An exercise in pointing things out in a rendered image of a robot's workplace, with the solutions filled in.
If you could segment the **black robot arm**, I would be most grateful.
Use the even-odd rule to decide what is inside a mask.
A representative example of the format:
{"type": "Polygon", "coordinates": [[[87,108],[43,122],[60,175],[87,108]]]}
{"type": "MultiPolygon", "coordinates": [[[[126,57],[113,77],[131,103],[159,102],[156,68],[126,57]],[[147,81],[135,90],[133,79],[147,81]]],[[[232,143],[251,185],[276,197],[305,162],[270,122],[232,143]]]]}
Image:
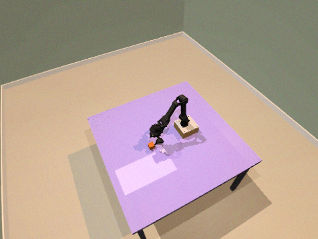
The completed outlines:
{"type": "Polygon", "coordinates": [[[167,125],[170,122],[170,117],[174,113],[175,109],[180,106],[181,107],[181,114],[179,115],[179,119],[181,120],[180,125],[184,128],[188,126],[188,122],[190,121],[188,119],[188,116],[186,115],[186,104],[188,103],[188,98],[185,95],[179,95],[170,106],[169,110],[167,111],[166,115],[163,115],[158,121],[157,124],[154,124],[151,126],[150,135],[151,137],[155,138],[158,137],[158,132],[163,132],[164,128],[167,127],[167,125]],[[179,103],[177,102],[179,100],[179,103]],[[162,122],[162,124],[160,123],[162,122]]]}

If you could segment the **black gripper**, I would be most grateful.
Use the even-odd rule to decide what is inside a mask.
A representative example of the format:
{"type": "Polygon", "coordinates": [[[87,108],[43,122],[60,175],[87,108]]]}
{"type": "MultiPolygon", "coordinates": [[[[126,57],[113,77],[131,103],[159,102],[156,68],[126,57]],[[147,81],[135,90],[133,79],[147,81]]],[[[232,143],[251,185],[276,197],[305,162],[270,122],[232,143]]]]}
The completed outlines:
{"type": "Polygon", "coordinates": [[[158,134],[156,143],[155,143],[154,145],[156,145],[156,144],[163,144],[164,140],[159,137],[159,136],[161,136],[161,133],[163,133],[163,132],[160,132],[160,131],[157,131],[157,132],[158,132],[159,134],[158,134]]]}

